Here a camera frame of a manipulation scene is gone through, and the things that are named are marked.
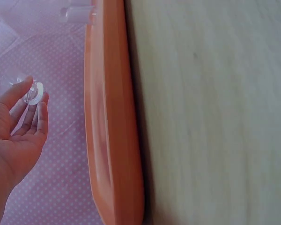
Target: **palm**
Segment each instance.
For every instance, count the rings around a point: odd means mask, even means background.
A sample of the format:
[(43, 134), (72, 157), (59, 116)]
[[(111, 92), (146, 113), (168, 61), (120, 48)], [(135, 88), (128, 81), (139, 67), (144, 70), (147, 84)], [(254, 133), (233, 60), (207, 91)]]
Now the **palm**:
[(10, 90), (0, 97), (0, 158), (2, 167), (10, 170), (15, 184), (35, 165), (47, 136), (47, 93), (38, 107), (29, 106), (22, 127), (13, 133), (27, 107), (21, 98), (30, 86), (26, 84), (26, 90), (17, 98), (12, 99)]

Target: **wood grain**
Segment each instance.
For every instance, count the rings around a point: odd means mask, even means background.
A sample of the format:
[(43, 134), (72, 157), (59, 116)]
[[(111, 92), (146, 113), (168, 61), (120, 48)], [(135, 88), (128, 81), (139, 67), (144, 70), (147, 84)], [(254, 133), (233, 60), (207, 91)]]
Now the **wood grain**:
[(281, 225), (281, 0), (126, 0), (155, 225)]

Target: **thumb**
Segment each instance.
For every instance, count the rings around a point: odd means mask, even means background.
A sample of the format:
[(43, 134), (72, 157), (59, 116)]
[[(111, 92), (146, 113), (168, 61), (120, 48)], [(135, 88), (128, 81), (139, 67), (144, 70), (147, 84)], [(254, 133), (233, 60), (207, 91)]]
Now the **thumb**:
[(0, 96), (0, 103), (4, 104), (8, 110), (11, 110), (17, 101), (30, 90), (32, 83), (32, 76), (28, 76), (24, 81), (14, 84), (10, 89)]

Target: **hand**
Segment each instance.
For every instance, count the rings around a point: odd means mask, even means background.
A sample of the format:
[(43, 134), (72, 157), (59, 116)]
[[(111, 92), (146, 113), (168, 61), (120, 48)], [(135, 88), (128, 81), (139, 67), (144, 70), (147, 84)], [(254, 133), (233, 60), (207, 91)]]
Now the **hand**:
[(13, 85), (0, 97), (0, 192), (3, 192), (0, 205), (3, 207), (11, 190), (39, 159), (47, 139), (47, 93), (37, 106), (28, 107), (22, 127), (14, 132), (27, 108), (22, 97), (29, 91), (32, 82), (33, 78), (28, 77), (25, 81)]

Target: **transparent plastic piece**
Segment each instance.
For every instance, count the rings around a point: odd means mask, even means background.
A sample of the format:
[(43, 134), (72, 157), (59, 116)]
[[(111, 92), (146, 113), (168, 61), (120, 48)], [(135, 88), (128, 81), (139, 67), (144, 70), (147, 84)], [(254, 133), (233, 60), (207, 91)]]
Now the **transparent plastic piece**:
[(24, 102), (29, 105), (38, 104), (44, 95), (44, 85), (41, 82), (33, 81), (30, 90), (23, 97)]
[[(6, 76), (1, 78), (2, 92), (5, 92), (13, 84), (22, 82), (26, 77), (27, 75), (16, 69), (9, 70)], [(43, 95), (44, 85), (41, 82), (34, 80), (30, 90), (24, 95), (23, 100), (29, 105), (36, 105), (42, 100)]]
[(64, 7), (60, 11), (60, 20), (64, 23), (92, 24), (93, 13), (94, 6)]

